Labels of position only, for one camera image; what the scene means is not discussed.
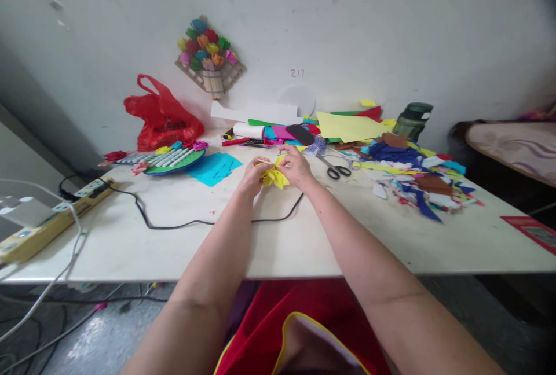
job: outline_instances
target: power strip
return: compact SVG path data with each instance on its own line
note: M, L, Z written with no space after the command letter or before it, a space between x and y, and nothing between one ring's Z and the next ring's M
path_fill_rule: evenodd
M79 216L90 211L112 193L110 187L118 188L118 183L112 178L101 178L107 184L96 179L75 193L77 197L81 197L73 203ZM25 227L0 242L1 263L23 263L30 260L75 222L67 203L60 203L52 210L56 213L40 226Z

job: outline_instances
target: black scissors handle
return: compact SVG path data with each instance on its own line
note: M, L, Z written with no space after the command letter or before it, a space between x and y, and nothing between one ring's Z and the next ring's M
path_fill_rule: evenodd
M334 168L330 167L326 170L326 172L332 179L340 179L340 174L345 175L346 177L349 177L352 174L350 170L342 166L334 166Z

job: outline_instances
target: green water bottle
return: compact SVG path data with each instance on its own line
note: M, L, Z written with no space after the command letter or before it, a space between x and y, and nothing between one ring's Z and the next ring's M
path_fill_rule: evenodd
M405 135L416 142L419 134L425 129L425 123L432 111L433 106L428 103L409 103L400 113L392 132L396 135Z

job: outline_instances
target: water bottle lid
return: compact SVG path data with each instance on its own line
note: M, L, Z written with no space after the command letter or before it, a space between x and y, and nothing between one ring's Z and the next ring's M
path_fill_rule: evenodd
M426 120L430 117L433 107L428 103L409 103L400 116L411 120Z

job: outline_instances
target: white table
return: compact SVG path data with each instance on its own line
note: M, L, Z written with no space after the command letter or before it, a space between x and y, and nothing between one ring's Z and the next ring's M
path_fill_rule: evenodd
M228 152L246 163L256 155L274 160L277 150L231 146ZM422 216L417 209L372 194L364 171L350 180L333 181L325 165L308 156L313 173L348 210L391 249L415 274L533 273L556 271L556 257L500 219L523 216L484 189L475 196L486 206L472 205L462 214L439 213L444 224ZM333 164L342 160L329 158ZM140 195L154 225L173 226L190 220L215 221L230 199L245 166L235 169L213 188L187 174L133 177L120 166L108 175L120 189ZM300 195L293 187L263 189L254 218L287 215ZM178 230L149 230L133 198L115 193L82 219L88 229L85 245L67 282L176 281L211 229L193 224ZM25 264L0 271L0 282L11 284L51 281L70 259L75 226L56 238ZM277 223L253 225L253 253L247 278L336 277L341 271L323 228L306 198L291 217Z

